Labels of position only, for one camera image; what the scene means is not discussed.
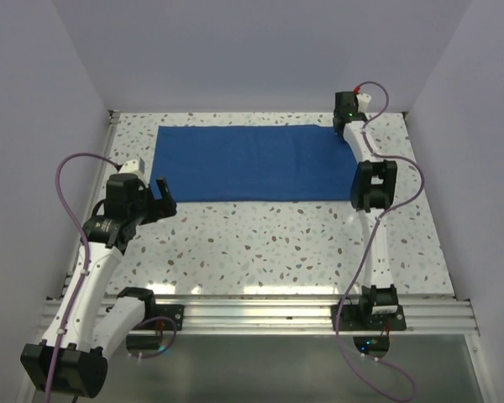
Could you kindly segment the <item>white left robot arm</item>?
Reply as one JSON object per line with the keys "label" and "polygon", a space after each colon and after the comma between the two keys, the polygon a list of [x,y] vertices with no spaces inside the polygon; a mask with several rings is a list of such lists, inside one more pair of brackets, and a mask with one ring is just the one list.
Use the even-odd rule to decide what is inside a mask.
{"label": "white left robot arm", "polygon": [[113,272],[120,265],[139,226],[176,215],[176,202],[164,178],[157,190],[136,174],[109,177],[106,196],[81,227],[81,250],[71,282],[51,324],[38,343],[20,356],[35,389],[73,398],[96,397],[106,380],[108,362],[129,332],[164,324],[178,332],[179,323],[160,314],[150,289],[126,287],[110,312],[97,320]]}

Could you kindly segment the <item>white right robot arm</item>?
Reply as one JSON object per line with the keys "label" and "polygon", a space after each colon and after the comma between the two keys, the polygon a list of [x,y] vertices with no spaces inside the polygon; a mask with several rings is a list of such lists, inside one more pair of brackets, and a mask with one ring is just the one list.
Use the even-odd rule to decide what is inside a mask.
{"label": "white right robot arm", "polygon": [[342,331],[381,330],[396,317],[399,302],[390,270],[387,228],[380,220],[394,202],[397,164],[376,155],[375,142],[363,128],[371,96],[356,91],[334,96],[333,127],[347,143],[357,168],[349,200],[358,213],[365,256],[358,279],[358,299],[340,302],[340,318],[333,323]]}

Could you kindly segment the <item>blue cloth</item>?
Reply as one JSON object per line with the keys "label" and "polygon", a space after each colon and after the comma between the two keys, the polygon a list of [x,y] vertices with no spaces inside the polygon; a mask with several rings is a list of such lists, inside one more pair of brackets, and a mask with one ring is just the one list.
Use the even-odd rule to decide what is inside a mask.
{"label": "blue cloth", "polygon": [[161,126],[150,179],[176,202],[346,202],[356,167],[329,127]]}

